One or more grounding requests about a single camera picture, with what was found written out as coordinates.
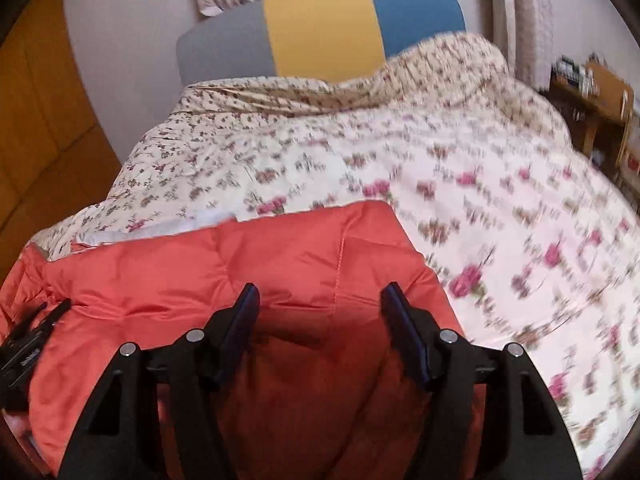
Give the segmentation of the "wooden desk with clutter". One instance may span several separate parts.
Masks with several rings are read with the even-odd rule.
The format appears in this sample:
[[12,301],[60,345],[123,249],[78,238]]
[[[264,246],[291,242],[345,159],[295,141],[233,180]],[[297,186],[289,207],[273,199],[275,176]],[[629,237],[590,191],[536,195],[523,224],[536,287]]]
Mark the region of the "wooden desk with clutter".
[[634,114],[634,90],[599,62],[561,56],[551,67],[548,100],[560,111],[573,148],[612,178]]

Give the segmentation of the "floral quilted comforter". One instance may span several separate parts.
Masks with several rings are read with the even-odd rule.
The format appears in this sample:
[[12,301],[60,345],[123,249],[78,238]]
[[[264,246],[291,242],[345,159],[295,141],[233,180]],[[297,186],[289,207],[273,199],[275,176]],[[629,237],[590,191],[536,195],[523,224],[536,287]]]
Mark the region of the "floral quilted comforter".
[[52,259],[102,233],[206,212],[390,205],[473,340],[532,352],[593,478],[639,414],[639,220],[559,112],[467,32],[375,74],[189,84],[106,199],[35,236]]

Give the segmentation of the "right patterned curtain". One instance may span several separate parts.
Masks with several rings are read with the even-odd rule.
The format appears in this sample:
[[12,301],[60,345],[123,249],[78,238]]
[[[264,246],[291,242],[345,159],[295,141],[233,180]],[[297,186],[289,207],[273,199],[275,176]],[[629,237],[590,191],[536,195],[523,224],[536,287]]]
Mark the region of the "right patterned curtain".
[[491,0],[494,44],[510,73],[536,90],[549,89],[553,61],[551,0]]

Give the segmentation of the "grey yellow blue headboard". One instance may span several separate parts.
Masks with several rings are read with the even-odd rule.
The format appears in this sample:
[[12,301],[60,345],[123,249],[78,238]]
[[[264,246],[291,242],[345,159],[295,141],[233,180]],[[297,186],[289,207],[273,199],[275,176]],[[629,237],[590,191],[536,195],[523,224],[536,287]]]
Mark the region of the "grey yellow blue headboard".
[[177,41],[183,84],[280,76],[340,82],[402,50],[462,32],[458,0],[259,0],[202,21]]

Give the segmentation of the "wooden wardrobe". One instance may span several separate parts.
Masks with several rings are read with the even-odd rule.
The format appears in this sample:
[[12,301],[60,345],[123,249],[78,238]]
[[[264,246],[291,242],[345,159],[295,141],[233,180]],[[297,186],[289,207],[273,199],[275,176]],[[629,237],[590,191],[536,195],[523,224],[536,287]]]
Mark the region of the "wooden wardrobe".
[[1,272],[104,200],[120,169],[73,56],[63,0],[29,0],[1,43]]

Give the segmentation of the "orange puffer jacket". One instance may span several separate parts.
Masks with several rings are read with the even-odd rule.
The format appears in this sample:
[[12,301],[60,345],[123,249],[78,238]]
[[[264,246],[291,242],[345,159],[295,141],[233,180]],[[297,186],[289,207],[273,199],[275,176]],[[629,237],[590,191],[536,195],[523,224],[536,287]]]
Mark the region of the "orange puffer jacket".
[[228,221],[50,261],[27,246],[1,287],[1,328],[63,299],[29,389],[29,422],[61,465],[82,408],[118,347],[171,344],[229,307],[244,285],[260,313],[216,402],[243,479],[399,479],[427,396],[404,374],[380,311],[397,283],[439,325],[459,323],[436,274],[381,202]]

